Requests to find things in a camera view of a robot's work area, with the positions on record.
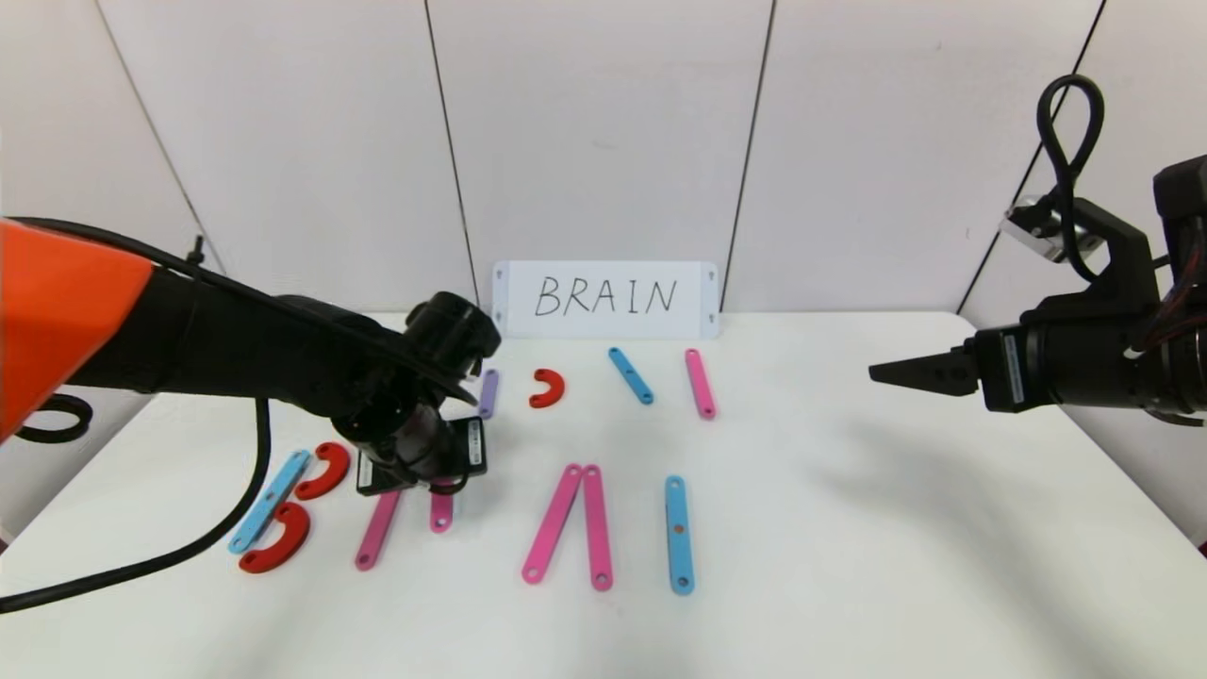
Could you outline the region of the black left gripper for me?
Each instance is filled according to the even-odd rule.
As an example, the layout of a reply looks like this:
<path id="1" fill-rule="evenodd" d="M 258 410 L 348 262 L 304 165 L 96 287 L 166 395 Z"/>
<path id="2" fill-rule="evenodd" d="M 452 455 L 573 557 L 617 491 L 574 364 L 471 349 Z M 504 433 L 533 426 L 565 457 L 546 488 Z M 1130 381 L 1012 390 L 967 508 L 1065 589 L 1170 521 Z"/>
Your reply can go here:
<path id="1" fill-rule="evenodd" d="M 368 425 L 356 434 L 358 494 L 428 488 L 454 497 L 488 472 L 486 422 L 479 416 L 447 421 L 419 404 Z"/>

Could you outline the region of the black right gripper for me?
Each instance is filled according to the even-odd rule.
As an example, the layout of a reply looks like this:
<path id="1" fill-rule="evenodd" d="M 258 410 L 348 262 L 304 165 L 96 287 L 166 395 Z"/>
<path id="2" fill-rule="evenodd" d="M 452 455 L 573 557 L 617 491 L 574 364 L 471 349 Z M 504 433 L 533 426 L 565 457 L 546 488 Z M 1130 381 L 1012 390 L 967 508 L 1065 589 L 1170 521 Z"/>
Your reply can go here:
<path id="1" fill-rule="evenodd" d="M 982 386 L 990 411 L 1025 412 L 1038 406 L 1103 406 L 1164 411 L 1158 370 L 1150 359 L 1129 359 L 1135 312 L 1103 306 L 1039 306 L 1018 323 L 980 330 L 973 355 L 947 353 L 869 365 L 876 384 L 970 396 Z"/>

